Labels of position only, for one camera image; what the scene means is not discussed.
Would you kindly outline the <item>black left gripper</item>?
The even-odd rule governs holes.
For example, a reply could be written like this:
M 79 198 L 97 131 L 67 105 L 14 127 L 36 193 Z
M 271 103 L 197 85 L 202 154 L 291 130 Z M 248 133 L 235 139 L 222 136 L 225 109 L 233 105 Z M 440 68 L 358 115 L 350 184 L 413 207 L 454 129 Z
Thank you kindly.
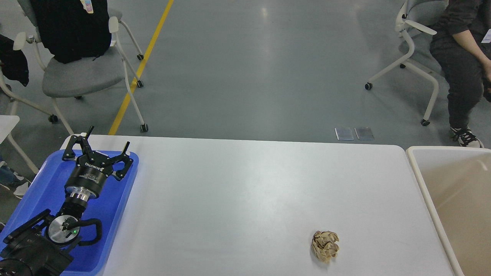
M 129 141 L 126 142 L 122 152 L 114 157 L 109 157 L 98 151 L 93 152 L 88 143 L 88 138 L 93 129 L 94 126 L 91 126 L 86 134 L 71 135 L 63 153 L 63 161 L 76 162 L 75 168 L 64 186 L 67 197 L 76 197 L 81 200 L 97 199 L 109 175 L 120 181 L 126 176 L 130 166 L 133 164 L 133 159 L 127 153 L 130 145 Z M 72 149 L 75 144 L 81 146 L 82 152 L 77 157 Z M 114 165 L 118 163 L 123 163 L 124 166 L 116 171 Z

